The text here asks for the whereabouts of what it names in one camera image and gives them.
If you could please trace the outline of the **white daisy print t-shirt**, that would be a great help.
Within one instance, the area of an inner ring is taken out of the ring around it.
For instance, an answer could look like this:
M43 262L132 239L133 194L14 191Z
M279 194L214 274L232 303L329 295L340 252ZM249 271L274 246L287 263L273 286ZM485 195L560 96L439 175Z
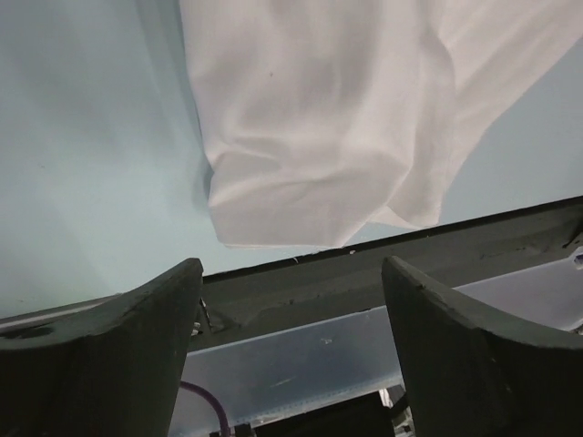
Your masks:
M579 1L183 1L209 210L232 247L436 225L486 130L582 36Z

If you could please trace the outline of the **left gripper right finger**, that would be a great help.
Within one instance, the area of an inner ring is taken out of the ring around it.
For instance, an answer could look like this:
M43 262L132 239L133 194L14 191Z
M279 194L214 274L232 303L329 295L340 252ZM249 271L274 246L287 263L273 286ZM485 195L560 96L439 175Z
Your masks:
M425 275L382 265L384 298L418 436L579 436L582 338Z

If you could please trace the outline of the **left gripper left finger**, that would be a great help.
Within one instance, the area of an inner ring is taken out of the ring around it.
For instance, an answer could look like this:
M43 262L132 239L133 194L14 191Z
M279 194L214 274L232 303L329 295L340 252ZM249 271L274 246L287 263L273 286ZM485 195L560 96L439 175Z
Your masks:
M2 435L167 435L202 272L186 259L96 307L2 334Z

